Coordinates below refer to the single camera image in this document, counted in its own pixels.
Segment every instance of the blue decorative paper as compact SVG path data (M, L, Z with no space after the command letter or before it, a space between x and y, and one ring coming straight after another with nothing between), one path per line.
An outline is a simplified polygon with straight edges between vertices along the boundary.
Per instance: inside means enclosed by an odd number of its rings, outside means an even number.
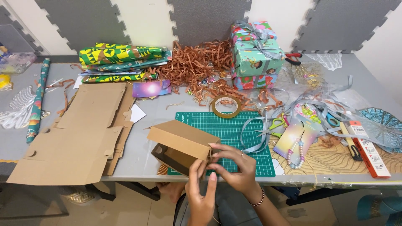
M383 143L391 143L396 147L400 146L402 142L402 122L399 119L389 112L374 107L362 109L359 112L371 121L382 125L376 139ZM400 148L380 147L388 152L402 153Z

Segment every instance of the pliers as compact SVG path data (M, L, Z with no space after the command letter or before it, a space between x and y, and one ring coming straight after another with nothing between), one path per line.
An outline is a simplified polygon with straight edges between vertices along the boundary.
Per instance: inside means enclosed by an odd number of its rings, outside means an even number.
M302 55L301 53L288 53L288 54L286 54L285 60L286 60L287 62L289 62L290 64L299 66L299 65L301 64L301 62L300 62L300 61L292 60L291 57L302 57L302 56L303 56L303 55Z

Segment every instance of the yellow tape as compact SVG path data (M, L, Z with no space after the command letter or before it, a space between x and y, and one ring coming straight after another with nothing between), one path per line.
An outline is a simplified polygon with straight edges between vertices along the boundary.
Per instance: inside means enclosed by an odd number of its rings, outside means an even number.
M216 109L217 105L221 102L221 101L230 101L232 102L235 106L236 106L236 110L232 113L222 113L220 111L218 111ZM215 115L221 117L221 118L233 118L235 117L239 112L240 112L240 108L241 108L241 103L240 100L237 99L236 97L233 96L229 96L229 95L220 95L215 97L215 99L212 101L212 111L215 113Z
M0 74L0 88L5 87L10 83L10 76L6 74Z

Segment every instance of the orange box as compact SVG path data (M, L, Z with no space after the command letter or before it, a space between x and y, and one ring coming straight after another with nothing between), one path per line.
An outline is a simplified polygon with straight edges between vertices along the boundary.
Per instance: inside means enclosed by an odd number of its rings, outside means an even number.
M349 123L350 126L347 129L350 134L368 136L359 121L349 121ZM373 143L360 138L353 138L353 142L359 150L360 155L363 158L363 161L369 169L369 172L373 178L391 177L391 174L382 161Z

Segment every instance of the person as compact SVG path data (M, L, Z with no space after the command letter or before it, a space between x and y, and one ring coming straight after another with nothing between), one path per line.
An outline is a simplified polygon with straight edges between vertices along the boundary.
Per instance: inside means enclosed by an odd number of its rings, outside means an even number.
M180 189L183 189L184 186L190 207L187 226L207 226L214 222L213 219L216 218L214 217L215 201L220 218L219 224L222 226L290 226L290 223L280 214L279 210L265 197L264 190L255 181L256 160L228 145L215 143L209 145L221 151L212 155L211 163L208 165L206 161L197 159L189 169L189 181L186 184L158 185L160 192L169 193L172 201L177 196L180 197ZM238 171L236 173L228 172L217 163L220 158L233 160L238 166ZM212 172L208 179L205 195L201 195L200 178L205 174L206 169L214 170L220 174L228 185L224 183L218 185L227 187L217 191L217 187L219 187L217 186L217 175Z

